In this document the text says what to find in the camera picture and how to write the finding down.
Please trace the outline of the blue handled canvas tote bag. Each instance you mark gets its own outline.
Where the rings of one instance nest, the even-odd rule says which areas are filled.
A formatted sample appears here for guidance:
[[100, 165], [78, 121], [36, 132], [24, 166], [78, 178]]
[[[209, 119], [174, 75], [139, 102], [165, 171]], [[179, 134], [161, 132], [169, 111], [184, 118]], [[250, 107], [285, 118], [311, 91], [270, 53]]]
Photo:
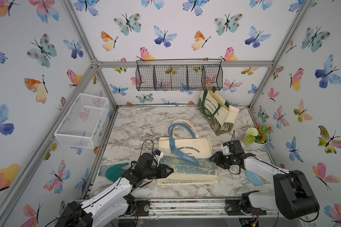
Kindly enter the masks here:
[[[191, 137], [176, 137], [176, 127], [186, 129]], [[208, 160], [213, 155], [211, 140], [200, 137], [188, 120], [174, 121], [168, 128], [168, 137], [159, 138], [158, 150], [164, 153], [161, 161], [173, 168], [175, 174], [217, 176], [217, 166]]]

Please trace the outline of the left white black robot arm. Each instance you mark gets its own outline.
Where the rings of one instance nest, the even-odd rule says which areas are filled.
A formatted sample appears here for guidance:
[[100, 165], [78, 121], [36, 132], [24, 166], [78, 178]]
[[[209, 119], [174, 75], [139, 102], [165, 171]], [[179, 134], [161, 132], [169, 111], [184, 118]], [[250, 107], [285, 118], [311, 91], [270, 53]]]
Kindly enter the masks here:
[[56, 227], [104, 227], [120, 216], [138, 219], [141, 210], [132, 191], [143, 187], [144, 180], [164, 179], [174, 172], [166, 164], [160, 164], [151, 153], [142, 154], [111, 186], [98, 195], [80, 203], [69, 203], [62, 215], [50, 221]]

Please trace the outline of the starry night canvas tote bag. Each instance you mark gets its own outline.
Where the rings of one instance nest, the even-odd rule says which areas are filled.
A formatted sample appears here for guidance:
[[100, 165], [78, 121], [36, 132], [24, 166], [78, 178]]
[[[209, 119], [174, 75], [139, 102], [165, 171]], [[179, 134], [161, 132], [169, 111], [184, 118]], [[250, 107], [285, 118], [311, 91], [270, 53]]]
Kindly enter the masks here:
[[[186, 129], [191, 137], [176, 137], [176, 127]], [[159, 138], [158, 150], [163, 153], [160, 163], [173, 169], [168, 177], [157, 180], [158, 185], [219, 183], [217, 166], [209, 161], [213, 155], [211, 139], [200, 137], [191, 121], [175, 120], [168, 128], [168, 137]]]

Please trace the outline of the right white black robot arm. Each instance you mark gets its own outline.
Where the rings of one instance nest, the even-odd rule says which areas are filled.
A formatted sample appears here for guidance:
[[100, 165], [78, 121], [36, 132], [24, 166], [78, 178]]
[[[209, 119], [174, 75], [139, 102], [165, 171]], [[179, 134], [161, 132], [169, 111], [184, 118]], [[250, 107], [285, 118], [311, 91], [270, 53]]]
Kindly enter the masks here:
[[253, 153], [246, 153], [240, 141], [225, 142], [222, 150], [213, 154], [209, 161], [225, 170], [238, 166], [239, 170], [254, 173], [274, 186], [273, 193], [251, 191], [242, 194], [238, 204], [227, 204], [226, 212], [230, 215], [271, 210], [293, 220], [319, 214], [319, 203], [303, 172], [289, 171], [267, 163]]

